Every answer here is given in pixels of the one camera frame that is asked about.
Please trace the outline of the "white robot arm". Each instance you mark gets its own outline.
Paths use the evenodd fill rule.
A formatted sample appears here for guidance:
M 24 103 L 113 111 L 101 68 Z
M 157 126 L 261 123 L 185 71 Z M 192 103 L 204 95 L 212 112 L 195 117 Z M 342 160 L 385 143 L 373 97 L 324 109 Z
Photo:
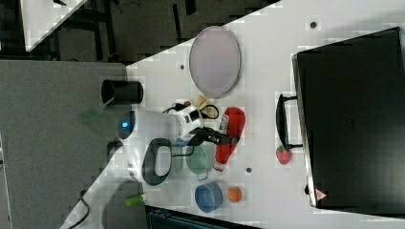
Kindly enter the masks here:
M 59 229 L 102 229 L 104 209 L 120 185 L 130 180 L 148 186 L 164 183 L 177 147 L 204 142 L 228 147 L 239 142 L 243 121 L 228 113 L 223 116 L 222 128 L 214 130 L 204 125 L 209 117 L 199 107 L 184 104 L 164 112 L 130 110 L 118 124 L 120 146 Z

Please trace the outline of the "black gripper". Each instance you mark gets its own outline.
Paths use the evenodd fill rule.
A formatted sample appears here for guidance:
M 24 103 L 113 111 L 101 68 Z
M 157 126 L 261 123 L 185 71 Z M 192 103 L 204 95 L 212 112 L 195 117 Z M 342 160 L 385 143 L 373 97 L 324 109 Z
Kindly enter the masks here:
M 212 128 L 203 127 L 196 128 L 191 133 L 191 139 L 188 142 L 188 146 L 200 146 L 204 142 L 210 142 L 215 145 L 229 145 L 237 144 L 239 137 L 221 134 L 219 131 L 215 131 Z

